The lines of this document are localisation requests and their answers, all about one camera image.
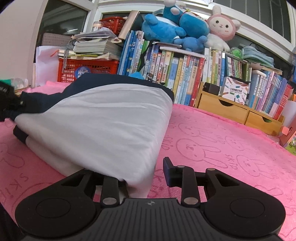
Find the white plush toy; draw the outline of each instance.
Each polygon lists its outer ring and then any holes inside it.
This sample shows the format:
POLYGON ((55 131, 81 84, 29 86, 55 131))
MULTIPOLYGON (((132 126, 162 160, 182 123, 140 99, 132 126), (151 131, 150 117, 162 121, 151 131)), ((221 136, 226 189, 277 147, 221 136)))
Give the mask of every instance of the white plush toy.
POLYGON ((207 23, 210 33, 207 36, 208 41, 204 44, 205 47, 229 52, 230 48, 225 41, 233 39, 241 23, 222 15, 218 5, 213 7, 213 15, 208 18, 207 23))

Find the drawer handle cutout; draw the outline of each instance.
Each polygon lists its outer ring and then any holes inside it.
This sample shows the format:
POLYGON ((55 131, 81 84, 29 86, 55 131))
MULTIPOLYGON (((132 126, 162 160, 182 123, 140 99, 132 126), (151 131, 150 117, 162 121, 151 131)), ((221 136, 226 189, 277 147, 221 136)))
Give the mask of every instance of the drawer handle cutout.
POLYGON ((226 101, 224 101, 224 100, 219 100, 220 101, 220 103, 222 104, 222 105, 224 105, 224 106, 232 106, 233 104, 231 104, 231 103, 228 103, 228 102, 226 102, 226 101))
POLYGON ((265 118, 265 117, 263 117, 263 116, 262 116, 262 119, 263 119, 263 121, 266 122, 266 123, 271 123, 271 122, 272 122, 271 120, 269 120, 269 119, 267 119, 267 118, 265 118))

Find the pink towel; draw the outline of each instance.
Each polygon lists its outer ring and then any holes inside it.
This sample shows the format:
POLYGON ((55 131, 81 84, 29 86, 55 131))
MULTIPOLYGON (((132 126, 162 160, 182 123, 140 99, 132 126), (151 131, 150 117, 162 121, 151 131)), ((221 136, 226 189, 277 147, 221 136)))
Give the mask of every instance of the pink towel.
MULTIPOLYGON (((31 92, 61 92, 68 84, 49 82, 31 92)), ((14 218, 17 204, 63 176, 40 160, 13 134, 14 124, 0 123, 0 202, 14 218)), ((296 158, 256 129, 183 105, 174 105, 158 156, 149 198, 180 197, 168 188, 162 161, 204 172, 214 167, 279 199, 286 209, 280 237, 296 240, 296 158)), ((200 189, 202 201, 206 201, 200 189)))

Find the blue plush toy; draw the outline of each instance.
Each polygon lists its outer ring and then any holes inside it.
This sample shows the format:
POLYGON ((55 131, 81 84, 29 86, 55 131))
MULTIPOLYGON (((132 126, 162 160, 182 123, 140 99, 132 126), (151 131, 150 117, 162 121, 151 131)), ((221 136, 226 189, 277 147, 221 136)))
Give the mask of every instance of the blue plush toy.
POLYGON ((147 14, 142 24, 142 31, 146 40, 156 39, 163 43, 174 43, 174 39, 185 37, 186 32, 172 21, 147 14))
POLYGON ((205 49, 204 43, 206 42, 206 36, 201 36, 198 39, 194 37, 185 37, 183 39, 174 40, 174 44, 182 45, 182 49, 196 53, 202 52, 205 49))
POLYGON ((182 27, 189 37, 199 38, 209 34, 210 29, 207 22, 186 9, 185 3, 164 0, 164 5, 163 16, 182 27))

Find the wooden drawer unit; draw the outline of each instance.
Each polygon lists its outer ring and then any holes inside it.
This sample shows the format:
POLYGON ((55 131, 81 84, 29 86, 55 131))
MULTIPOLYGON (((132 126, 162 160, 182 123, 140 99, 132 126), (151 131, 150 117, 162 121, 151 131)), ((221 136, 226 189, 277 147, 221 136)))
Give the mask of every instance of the wooden drawer unit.
POLYGON ((246 109, 206 94, 201 95, 198 108, 223 116, 241 124, 245 123, 248 114, 246 109))
POLYGON ((281 116, 279 120, 275 120, 248 106, 227 100, 221 96, 210 94, 202 89, 203 83, 200 85, 194 107, 259 129, 268 135, 277 136, 279 134, 280 128, 284 122, 283 116, 281 116))
POLYGON ((273 120, 272 118, 267 119, 251 111, 249 111, 245 125, 262 130, 264 133, 271 136, 278 135, 281 128, 281 123, 279 121, 273 120))

